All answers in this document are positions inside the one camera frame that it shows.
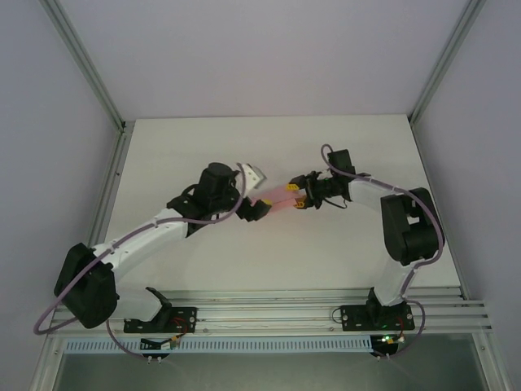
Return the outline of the connector board with green light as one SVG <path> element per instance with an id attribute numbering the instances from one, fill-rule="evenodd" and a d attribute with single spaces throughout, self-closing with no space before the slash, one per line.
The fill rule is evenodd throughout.
<path id="1" fill-rule="evenodd" d="M 396 354 L 405 343 L 405 336 L 399 335 L 375 335 L 370 337 L 372 351 L 370 354 L 378 359 L 390 358 Z"/>

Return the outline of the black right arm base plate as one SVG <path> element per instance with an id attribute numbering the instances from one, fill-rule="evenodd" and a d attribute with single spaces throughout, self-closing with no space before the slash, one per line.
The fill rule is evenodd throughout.
<path id="1" fill-rule="evenodd" d="M 412 331 L 414 317 L 409 305 L 401 303 L 370 310 L 368 305 L 340 306 L 344 332 Z"/>

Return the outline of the aluminium table side rail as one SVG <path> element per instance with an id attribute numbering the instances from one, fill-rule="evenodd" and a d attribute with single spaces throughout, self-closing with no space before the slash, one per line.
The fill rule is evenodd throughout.
<path id="1" fill-rule="evenodd" d="M 93 219 L 87 232 L 86 242 L 81 244 L 82 254 L 75 265 L 74 276 L 79 275 L 95 259 L 95 256 L 90 255 L 94 245 L 105 242 L 122 171 L 133 136 L 134 125 L 134 121 L 126 122 L 124 129 L 116 137 L 99 199 L 94 208 Z"/>

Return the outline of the small connector circuit board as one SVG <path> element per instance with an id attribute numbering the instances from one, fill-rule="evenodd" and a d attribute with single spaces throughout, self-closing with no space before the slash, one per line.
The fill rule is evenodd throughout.
<path id="1" fill-rule="evenodd" d="M 165 339 L 165 340 L 150 340 L 142 338 L 139 343 L 139 349 L 141 351 L 145 350 L 172 350 L 176 349 L 179 342 L 179 338 L 177 336 Z"/>

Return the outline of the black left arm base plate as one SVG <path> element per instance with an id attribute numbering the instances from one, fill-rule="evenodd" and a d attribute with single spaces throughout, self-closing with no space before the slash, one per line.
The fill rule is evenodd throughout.
<path id="1" fill-rule="evenodd" d="M 126 319 L 124 333 L 127 334 L 191 334 L 197 322 L 196 307 L 167 307 L 151 321 Z"/>

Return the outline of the aluminium mounting rail beam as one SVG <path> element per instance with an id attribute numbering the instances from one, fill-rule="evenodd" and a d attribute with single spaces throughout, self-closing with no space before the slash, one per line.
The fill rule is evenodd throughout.
<path id="1" fill-rule="evenodd" d="M 339 335 L 341 305 L 362 305 L 365 289 L 279 291 L 166 291 L 173 305 L 197 308 L 196 336 Z M 482 301 L 459 288 L 413 288 L 414 322 L 426 334 L 487 333 L 492 323 Z"/>

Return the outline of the pink cardboard box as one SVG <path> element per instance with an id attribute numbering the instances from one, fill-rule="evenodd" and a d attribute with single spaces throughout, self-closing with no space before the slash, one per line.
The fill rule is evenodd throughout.
<path id="1" fill-rule="evenodd" d="M 254 195 L 252 201 L 261 200 L 271 206 L 269 213 L 276 213 L 280 210 L 296 206 L 296 200 L 300 197 L 301 193 L 299 190 L 288 191 L 286 186 L 283 185 Z"/>

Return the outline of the aluminium frame post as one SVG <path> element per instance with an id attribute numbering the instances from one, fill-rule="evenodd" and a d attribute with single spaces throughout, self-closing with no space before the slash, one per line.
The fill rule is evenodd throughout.
<path id="1" fill-rule="evenodd" d="M 408 115 L 408 122 L 412 129 L 421 121 L 429 103 L 439 89 L 441 82 L 444 80 L 445 75 L 487 1 L 488 0 L 466 0 L 460 16 L 452 27 L 449 37 L 437 57 L 427 81 Z"/>
<path id="2" fill-rule="evenodd" d="M 54 25 L 55 30 L 60 35 L 68 52 L 72 56 L 83 77 L 93 91 L 102 109 L 107 114 L 111 123 L 119 133 L 125 131 L 125 120 L 117 109 L 112 97 L 110 96 L 105 83 L 103 82 L 93 60 L 90 58 L 88 50 L 83 44 L 79 33 L 75 29 L 60 0 L 38 0 Z"/>

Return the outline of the grey metal panel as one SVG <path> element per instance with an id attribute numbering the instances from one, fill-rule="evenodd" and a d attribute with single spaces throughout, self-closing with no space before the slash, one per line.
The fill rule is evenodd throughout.
<path id="1" fill-rule="evenodd" d="M 409 369 L 368 354 L 68 354 L 53 391 L 489 391 L 474 365 Z"/>

